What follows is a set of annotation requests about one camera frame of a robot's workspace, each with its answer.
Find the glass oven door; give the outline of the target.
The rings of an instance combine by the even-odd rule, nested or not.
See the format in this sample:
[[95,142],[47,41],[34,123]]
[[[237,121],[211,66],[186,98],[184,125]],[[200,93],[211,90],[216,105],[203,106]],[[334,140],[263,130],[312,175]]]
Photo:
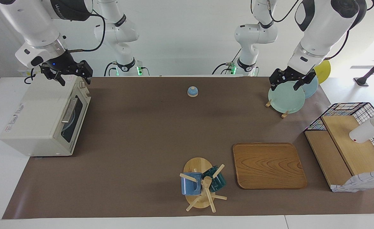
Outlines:
[[[62,140],[62,145],[66,149],[70,150],[70,154],[73,153],[73,150],[75,148],[75,144],[78,139],[87,108],[88,108],[88,101],[84,98],[84,96],[80,94],[75,94],[69,97],[67,106],[63,111],[63,115],[60,121],[61,127],[58,128],[57,130],[57,137],[59,137],[59,139]],[[62,136],[61,131],[63,129],[63,126],[65,123],[69,122],[71,114],[73,113],[74,110],[76,110],[77,115],[78,115],[76,128],[72,134]]]

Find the light blue ceramic plate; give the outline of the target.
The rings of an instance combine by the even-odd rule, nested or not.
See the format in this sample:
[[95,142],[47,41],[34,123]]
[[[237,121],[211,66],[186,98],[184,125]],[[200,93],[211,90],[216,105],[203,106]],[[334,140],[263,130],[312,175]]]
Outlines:
[[69,135],[69,134],[72,134],[74,132],[74,130],[76,128],[77,121],[78,121],[77,116],[78,116],[77,112],[76,112],[76,110],[74,110],[73,113],[71,114],[69,122],[65,123],[64,126],[63,126],[63,129],[61,131],[62,136]]
[[309,84],[303,84],[299,89],[302,89],[305,94],[305,99],[311,97],[318,88],[318,78],[314,76],[313,80]]

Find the beige toaster oven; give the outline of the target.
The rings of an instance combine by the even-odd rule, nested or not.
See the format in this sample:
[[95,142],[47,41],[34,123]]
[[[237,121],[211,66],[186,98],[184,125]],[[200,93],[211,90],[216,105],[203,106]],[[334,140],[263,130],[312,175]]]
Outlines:
[[[62,78],[66,82],[64,87],[44,76],[34,78],[1,132],[2,142],[28,157],[72,155],[57,137],[57,130],[69,97],[84,96],[88,88],[79,76],[63,75]],[[80,81],[85,82],[85,88],[79,88]],[[89,106],[91,96],[84,98]]]

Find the pale green ceramic plate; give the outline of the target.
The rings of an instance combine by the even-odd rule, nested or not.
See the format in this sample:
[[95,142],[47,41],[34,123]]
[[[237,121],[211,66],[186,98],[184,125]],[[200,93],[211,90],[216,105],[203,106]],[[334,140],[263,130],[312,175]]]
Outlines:
[[288,81],[279,84],[275,90],[268,91],[268,99],[271,106],[279,113],[296,113],[305,103],[305,93],[303,89],[294,90],[295,82]]

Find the yellow ceramic plate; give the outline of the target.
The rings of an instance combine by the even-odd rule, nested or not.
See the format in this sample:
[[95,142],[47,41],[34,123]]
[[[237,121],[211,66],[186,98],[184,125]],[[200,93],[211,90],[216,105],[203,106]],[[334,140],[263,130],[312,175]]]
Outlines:
[[329,60],[324,60],[321,64],[314,67],[316,77],[318,79],[318,84],[322,84],[326,81],[331,73],[331,64]]

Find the wooden plate rack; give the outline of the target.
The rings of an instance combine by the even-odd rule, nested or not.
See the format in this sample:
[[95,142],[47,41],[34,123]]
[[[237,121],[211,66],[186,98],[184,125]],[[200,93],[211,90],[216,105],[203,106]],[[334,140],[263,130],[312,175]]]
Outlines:
[[272,107],[279,113],[281,113],[281,118],[284,119],[288,116],[290,109],[286,108],[284,105],[280,105],[276,100],[269,99],[268,102],[265,104],[265,107],[269,108]]

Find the white power strip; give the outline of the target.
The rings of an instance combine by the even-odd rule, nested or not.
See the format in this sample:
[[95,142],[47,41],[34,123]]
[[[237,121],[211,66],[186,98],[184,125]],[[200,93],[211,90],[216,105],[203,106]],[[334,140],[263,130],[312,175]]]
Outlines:
[[[21,77],[30,77],[31,70],[32,70],[31,68],[27,68],[25,66],[20,66],[20,67],[18,67],[17,71],[19,72]],[[40,67],[39,66],[37,66],[33,69],[32,75],[35,75],[35,74],[38,74],[38,73],[40,73]]]

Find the black angled stand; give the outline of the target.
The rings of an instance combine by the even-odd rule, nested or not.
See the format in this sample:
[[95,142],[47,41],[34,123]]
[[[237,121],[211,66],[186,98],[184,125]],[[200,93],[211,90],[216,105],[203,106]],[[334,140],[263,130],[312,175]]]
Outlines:
[[366,81],[372,74],[374,74],[374,66],[363,77],[355,77],[354,82],[360,87],[368,87]]

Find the rectangular wooden tray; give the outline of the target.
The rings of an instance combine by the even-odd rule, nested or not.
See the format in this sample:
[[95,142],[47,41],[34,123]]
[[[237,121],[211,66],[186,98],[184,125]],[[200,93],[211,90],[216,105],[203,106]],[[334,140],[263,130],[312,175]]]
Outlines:
[[308,184],[297,149],[289,142],[241,142],[232,154],[241,189],[303,189]]

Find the white cup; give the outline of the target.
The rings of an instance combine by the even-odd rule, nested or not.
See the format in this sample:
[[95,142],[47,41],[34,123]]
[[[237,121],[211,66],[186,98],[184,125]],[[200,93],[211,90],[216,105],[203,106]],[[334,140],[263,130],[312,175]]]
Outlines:
[[363,143],[374,137],[374,115],[349,133],[353,142]]

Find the brown table mat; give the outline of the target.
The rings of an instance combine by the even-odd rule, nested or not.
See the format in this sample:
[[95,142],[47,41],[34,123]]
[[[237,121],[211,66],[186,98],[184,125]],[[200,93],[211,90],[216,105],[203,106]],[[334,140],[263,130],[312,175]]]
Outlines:
[[[186,211],[179,174],[194,157],[225,165],[218,194],[228,199],[215,200],[217,216],[374,213],[374,189],[330,190],[303,134],[330,105],[324,92],[282,119],[265,107],[269,87],[267,77],[96,77],[73,155],[31,157],[3,218],[212,215]],[[232,147],[240,142],[292,143],[307,186],[239,188]]]

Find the stepped wooden shelf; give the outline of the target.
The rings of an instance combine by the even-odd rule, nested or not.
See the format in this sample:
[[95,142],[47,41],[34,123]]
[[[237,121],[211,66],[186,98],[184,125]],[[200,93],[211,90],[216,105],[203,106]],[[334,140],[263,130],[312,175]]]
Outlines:
[[349,133],[358,126],[354,116],[323,116],[321,128],[304,134],[332,192],[374,188],[374,145],[353,142]]

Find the wooden mug tree stand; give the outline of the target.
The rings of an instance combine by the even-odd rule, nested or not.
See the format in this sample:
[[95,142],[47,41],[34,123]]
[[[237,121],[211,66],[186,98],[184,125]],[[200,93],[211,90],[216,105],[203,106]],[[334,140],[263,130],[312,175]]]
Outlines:
[[[212,168],[213,165],[207,161],[205,158],[201,157],[195,157],[187,161],[187,163],[184,165],[183,172],[200,172],[204,173],[208,169]],[[215,178],[223,169],[224,165],[218,166],[218,170],[215,172],[213,175],[213,178]],[[180,173],[181,178],[186,178],[190,181],[196,182],[195,179],[183,175]],[[217,195],[216,192],[210,192],[209,187],[212,182],[212,178],[207,176],[204,177],[204,179],[201,179],[201,194],[200,195],[195,195],[195,196],[185,196],[186,200],[189,203],[189,206],[186,208],[186,211],[190,211],[192,208],[198,208],[198,209],[203,209],[206,207],[210,207],[211,211],[213,213],[216,213],[216,207],[214,205],[214,200],[215,199],[221,199],[221,200],[227,200],[227,197]]]

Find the dark green mug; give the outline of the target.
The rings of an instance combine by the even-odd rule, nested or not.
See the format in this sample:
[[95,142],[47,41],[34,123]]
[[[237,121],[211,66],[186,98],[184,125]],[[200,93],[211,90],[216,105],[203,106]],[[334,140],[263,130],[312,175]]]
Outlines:
[[202,173],[201,178],[204,179],[204,177],[211,177],[212,182],[209,187],[210,192],[216,192],[222,189],[226,185],[226,180],[223,177],[222,173],[220,172],[215,178],[213,178],[213,175],[218,170],[218,166],[215,165],[212,168],[208,169],[204,173]]

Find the blue mug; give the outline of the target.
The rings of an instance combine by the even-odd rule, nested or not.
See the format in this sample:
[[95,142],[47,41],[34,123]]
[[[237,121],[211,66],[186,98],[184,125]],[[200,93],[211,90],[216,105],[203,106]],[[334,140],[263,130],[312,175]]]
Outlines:
[[183,175],[189,176],[196,180],[190,181],[186,178],[181,178],[181,193],[186,196],[195,196],[201,194],[201,175],[200,172],[186,172]]

